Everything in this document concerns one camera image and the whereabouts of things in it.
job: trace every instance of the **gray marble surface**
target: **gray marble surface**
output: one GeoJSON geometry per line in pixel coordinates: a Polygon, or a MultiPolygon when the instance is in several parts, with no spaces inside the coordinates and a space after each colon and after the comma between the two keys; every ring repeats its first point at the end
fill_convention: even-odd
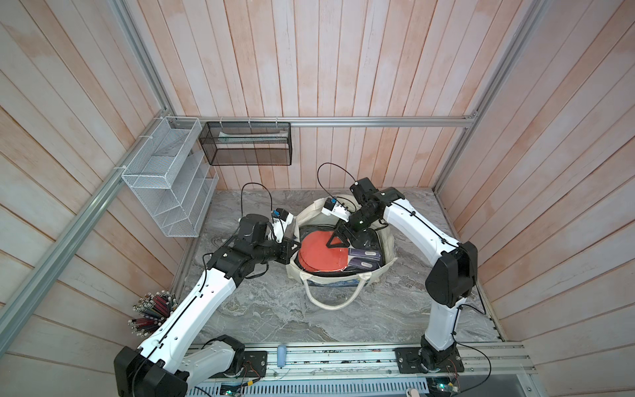
{"type": "MultiPolygon", "coordinates": [[[[433,193],[428,189],[402,189],[422,215],[450,234],[433,193]]],[[[298,214],[323,191],[272,191],[274,208],[298,214]]],[[[269,215],[266,191],[245,191],[244,213],[269,215]]],[[[185,279],[189,293],[203,271],[202,256],[213,252],[235,230],[240,217],[240,192],[215,193],[201,231],[192,266],[185,279]]],[[[431,270],[417,247],[399,231],[395,235],[397,262],[380,282],[362,290],[357,299],[338,311],[327,311],[312,304],[304,287],[286,275],[284,265],[271,262],[267,274],[245,280],[216,310],[201,330],[195,343],[226,333],[244,343],[259,342],[381,342],[418,343],[428,324],[431,298],[425,291],[425,278],[431,270]]],[[[256,272],[264,270],[257,265],[256,272]]],[[[327,304],[343,302],[354,288],[312,287],[314,296],[327,304]]],[[[468,303],[481,308],[478,296],[468,303]]],[[[471,309],[463,310],[457,325],[459,341],[496,341],[491,320],[471,309]]]]}

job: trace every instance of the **black mesh basket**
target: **black mesh basket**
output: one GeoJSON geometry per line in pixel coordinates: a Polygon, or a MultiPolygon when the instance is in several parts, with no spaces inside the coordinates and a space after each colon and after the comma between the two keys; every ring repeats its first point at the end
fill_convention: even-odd
{"type": "Polygon", "coordinates": [[[211,165],[291,165],[291,124],[208,121],[199,137],[211,165]]]}

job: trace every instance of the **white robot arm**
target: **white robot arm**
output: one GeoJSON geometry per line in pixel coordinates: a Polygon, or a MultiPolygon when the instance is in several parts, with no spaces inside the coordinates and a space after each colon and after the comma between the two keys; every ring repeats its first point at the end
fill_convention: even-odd
{"type": "MultiPolygon", "coordinates": [[[[460,244],[431,224],[394,188],[380,192],[364,178],[356,181],[351,191],[361,205],[358,211],[342,211],[335,200],[327,200],[323,209],[340,219],[335,233],[341,241],[365,248],[356,246],[361,241],[357,237],[374,221],[384,219],[403,232],[434,266],[425,282],[434,301],[421,352],[422,371],[433,370],[449,354],[458,354],[452,332],[459,308],[476,284],[476,248],[460,244]]],[[[287,264],[299,249],[297,242],[284,237],[293,215],[278,208],[273,218],[271,224],[257,214],[243,217],[237,233],[212,254],[177,310],[136,351],[128,347],[121,350],[115,359],[120,396],[185,395],[215,373],[239,373],[244,345],[226,335],[205,349],[185,354],[217,307],[244,279],[254,277],[249,274],[255,264],[270,260],[287,264]]]]}

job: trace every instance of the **wooden wall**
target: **wooden wall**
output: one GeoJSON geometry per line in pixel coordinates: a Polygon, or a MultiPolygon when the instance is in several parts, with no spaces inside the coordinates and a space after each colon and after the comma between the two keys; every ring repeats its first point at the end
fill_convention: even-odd
{"type": "Polygon", "coordinates": [[[439,192],[551,396],[635,393],[634,22],[553,2],[439,192]]]}
{"type": "MultiPolygon", "coordinates": [[[[529,0],[126,0],[179,115],[471,114],[529,0]]],[[[220,188],[313,189],[325,161],[432,186],[456,128],[293,129],[293,165],[223,166],[220,188]]],[[[325,166],[325,187],[344,174],[325,166]]]]}
{"type": "MultiPolygon", "coordinates": [[[[105,1],[0,1],[0,54],[3,306],[160,106],[105,1]]],[[[124,188],[0,358],[0,394],[112,396],[131,307],[185,243],[124,188]]]]}

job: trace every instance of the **mounting plate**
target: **mounting plate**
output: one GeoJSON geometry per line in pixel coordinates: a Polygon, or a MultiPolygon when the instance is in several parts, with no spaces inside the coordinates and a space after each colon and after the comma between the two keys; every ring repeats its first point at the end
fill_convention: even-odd
{"type": "MultiPolygon", "coordinates": [[[[397,358],[397,367],[399,373],[423,373],[421,368],[421,358],[419,356],[420,347],[398,347],[395,351],[397,358]]],[[[456,366],[457,372],[465,371],[463,360],[458,353],[458,349],[454,349],[449,357],[441,362],[438,373],[453,373],[456,366]]]]}
{"type": "Polygon", "coordinates": [[[247,369],[247,373],[244,373],[244,371],[241,371],[236,377],[228,377],[224,373],[219,372],[219,373],[216,373],[215,375],[210,376],[210,378],[220,378],[225,380],[229,380],[229,379],[240,380],[243,377],[264,378],[267,373],[267,351],[257,350],[257,351],[244,352],[243,365],[247,369]]]}

